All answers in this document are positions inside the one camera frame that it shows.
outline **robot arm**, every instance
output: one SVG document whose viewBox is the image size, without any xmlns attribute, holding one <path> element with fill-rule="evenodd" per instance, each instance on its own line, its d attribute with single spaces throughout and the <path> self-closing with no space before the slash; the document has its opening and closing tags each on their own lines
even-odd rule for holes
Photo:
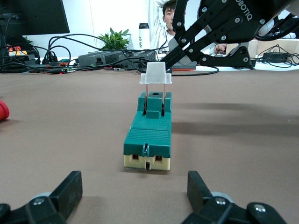
<svg viewBox="0 0 299 224">
<path fill-rule="evenodd" d="M 173 19 L 176 35 L 170 41 L 170 53 L 161 61 L 169 69 L 176 62 L 197 61 L 204 66 L 247 67 L 250 57 L 246 47 L 240 47 L 227 57 L 213 57 L 201 52 L 213 42 L 243 43 L 255 38 L 258 31 L 281 11 L 297 0 L 202 0 L 198 19 L 185 30 L 184 15 L 188 0 L 178 0 Z M 207 34 L 183 48 L 205 29 Z"/>
</svg>

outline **red object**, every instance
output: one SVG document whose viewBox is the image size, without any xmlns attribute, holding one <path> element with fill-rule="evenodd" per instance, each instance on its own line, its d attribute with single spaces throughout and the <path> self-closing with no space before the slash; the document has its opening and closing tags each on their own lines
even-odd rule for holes
<svg viewBox="0 0 299 224">
<path fill-rule="evenodd" d="M 0 120 L 5 120 L 9 117 L 9 109 L 6 104 L 0 100 Z"/>
</svg>

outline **brown table surface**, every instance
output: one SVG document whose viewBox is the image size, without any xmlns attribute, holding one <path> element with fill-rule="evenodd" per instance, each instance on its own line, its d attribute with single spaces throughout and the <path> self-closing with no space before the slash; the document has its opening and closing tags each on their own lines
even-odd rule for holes
<svg viewBox="0 0 299 224">
<path fill-rule="evenodd" d="M 171 170 L 124 168 L 123 142 L 145 86 L 135 72 L 0 74 L 0 203 L 17 209 L 82 171 L 70 224 L 179 224 L 191 213 L 187 173 L 243 208 L 299 208 L 298 71 L 173 77 Z M 163 85 L 149 86 L 163 91 Z"/>
</svg>

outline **green plant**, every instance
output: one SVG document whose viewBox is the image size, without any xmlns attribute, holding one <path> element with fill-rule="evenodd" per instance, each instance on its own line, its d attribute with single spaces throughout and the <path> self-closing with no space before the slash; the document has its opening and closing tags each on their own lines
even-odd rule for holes
<svg viewBox="0 0 299 224">
<path fill-rule="evenodd" d="M 122 32 L 114 32 L 112 28 L 110 28 L 110 35 L 105 34 L 98 36 L 101 40 L 105 42 L 105 46 L 103 49 L 113 50 L 113 49 L 127 49 L 126 46 L 129 43 L 128 39 L 124 39 L 124 36 L 128 36 L 129 29 Z"/>
<path fill-rule="evenodd" d="M 24 37 L 27 41 L 28 41 L 28 43 L 32 43 L 33 42 L 33 40 L 30 40 L 30 39 L 28 39 L 28 37 L 26 36 L 26 37 Z"/>
</svg>

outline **man's hair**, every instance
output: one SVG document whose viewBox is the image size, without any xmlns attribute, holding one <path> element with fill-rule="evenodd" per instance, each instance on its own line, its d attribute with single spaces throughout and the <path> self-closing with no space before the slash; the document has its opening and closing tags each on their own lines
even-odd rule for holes
<svg viewBox="0 0 299 224">
<path fill-rule="evenodd" d="M 163 16 L 165 16 L 166 10 L 176 9 L 177 0 L 170 0 L 163 5 Z"/>
</svg>

